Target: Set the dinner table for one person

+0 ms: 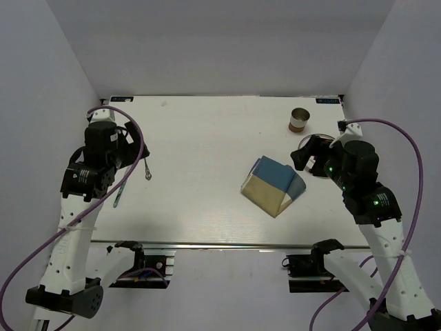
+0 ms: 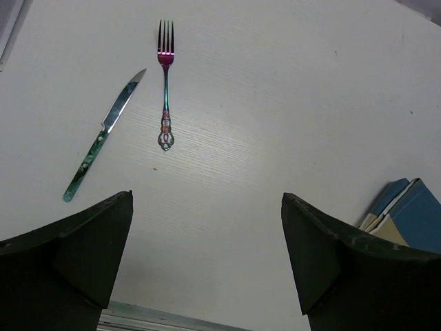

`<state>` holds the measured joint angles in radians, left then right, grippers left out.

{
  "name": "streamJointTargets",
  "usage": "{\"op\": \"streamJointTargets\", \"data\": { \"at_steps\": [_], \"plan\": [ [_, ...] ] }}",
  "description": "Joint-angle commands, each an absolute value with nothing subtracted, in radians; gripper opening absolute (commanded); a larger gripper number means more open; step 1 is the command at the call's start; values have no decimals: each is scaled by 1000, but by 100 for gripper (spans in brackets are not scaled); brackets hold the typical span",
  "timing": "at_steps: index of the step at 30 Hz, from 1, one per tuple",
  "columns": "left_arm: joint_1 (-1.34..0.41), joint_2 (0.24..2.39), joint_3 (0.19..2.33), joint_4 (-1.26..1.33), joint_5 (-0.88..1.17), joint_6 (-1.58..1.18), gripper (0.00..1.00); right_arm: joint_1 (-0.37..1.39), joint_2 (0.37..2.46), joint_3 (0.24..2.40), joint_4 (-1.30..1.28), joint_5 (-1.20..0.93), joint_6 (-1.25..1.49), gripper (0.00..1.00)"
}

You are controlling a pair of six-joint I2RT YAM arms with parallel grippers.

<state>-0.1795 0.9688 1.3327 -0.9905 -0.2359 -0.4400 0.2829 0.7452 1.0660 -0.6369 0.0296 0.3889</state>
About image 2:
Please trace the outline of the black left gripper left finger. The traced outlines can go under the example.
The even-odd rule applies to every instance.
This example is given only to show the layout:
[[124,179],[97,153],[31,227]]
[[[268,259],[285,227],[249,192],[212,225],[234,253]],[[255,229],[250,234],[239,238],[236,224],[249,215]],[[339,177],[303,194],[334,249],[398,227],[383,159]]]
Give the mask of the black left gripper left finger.
[[1,242],[2,330],[95,330],[110,302],[133,216],[119,192]]

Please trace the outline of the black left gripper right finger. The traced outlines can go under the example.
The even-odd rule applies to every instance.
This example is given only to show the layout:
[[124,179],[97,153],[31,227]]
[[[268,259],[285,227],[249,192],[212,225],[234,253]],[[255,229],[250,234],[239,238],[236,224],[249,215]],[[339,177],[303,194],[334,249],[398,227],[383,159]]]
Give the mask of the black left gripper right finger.
[[312,330],[439,330],[440,255],[379,239],[292,193],[283,232]]

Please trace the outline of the blue beige striped placemat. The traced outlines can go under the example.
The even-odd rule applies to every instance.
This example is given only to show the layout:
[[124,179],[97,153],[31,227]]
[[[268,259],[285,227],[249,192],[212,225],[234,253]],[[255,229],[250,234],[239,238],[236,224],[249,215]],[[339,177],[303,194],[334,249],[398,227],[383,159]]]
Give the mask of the blue beige striped placemat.
[[388,183],[358,228],[417,250],[440,253],[440,202],[422,179]]

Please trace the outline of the green handled table knife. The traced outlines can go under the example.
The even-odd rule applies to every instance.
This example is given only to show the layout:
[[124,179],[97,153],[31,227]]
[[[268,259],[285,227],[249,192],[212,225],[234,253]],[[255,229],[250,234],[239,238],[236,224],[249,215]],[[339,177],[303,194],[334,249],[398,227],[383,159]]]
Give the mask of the green handled table knife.
[[62,199],[64,202],[70,202],[77,190],[79,189],[82,181],[84,180],[88,170],[97,158],[101,148],[103,147],[106,139],[113,130],[116,122],[121,117],[124,109],[127,107],[137,85],[144,77],[146,69],[142,69],[136,73],[125,85],[125,87],[120,91],[118,97],[114,100],[114,103],[108,110],[104,120],[101,122],[102,128],[97,134],[92,146],[88,150],[88,153],[84,156],[79,168],[77,169],[73,179],[63,193]]

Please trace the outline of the iridescent rainbow fork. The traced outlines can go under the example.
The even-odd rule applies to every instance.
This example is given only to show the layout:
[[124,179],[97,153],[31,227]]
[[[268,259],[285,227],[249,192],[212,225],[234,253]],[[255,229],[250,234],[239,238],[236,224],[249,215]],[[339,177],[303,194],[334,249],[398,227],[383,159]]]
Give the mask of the iridescent rainbow fork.
[[158,144],[165,152],[171,149],[174,144],[172,134],[172,121],[169,107],[169,79],[168,72],[174,62],[174,22],[160,20],[158,27],[158,50],[157,59],[163,69],[163,110],[161,117],[161,131],[158,136]]

